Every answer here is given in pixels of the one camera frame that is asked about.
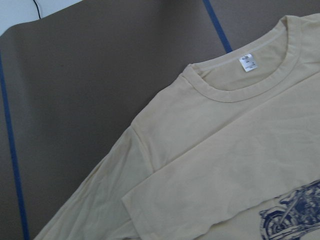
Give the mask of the cream long-sleeve printed shirt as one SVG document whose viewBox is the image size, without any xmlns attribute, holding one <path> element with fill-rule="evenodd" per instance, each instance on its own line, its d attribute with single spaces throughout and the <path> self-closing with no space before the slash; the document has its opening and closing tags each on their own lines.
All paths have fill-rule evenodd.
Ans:
<svg viewBox="0 0 320 240">
<path fill-rule="evenodd" d="M 189 64 L 38 240 L 317 240 L 320 15 Z"/>
</svg>

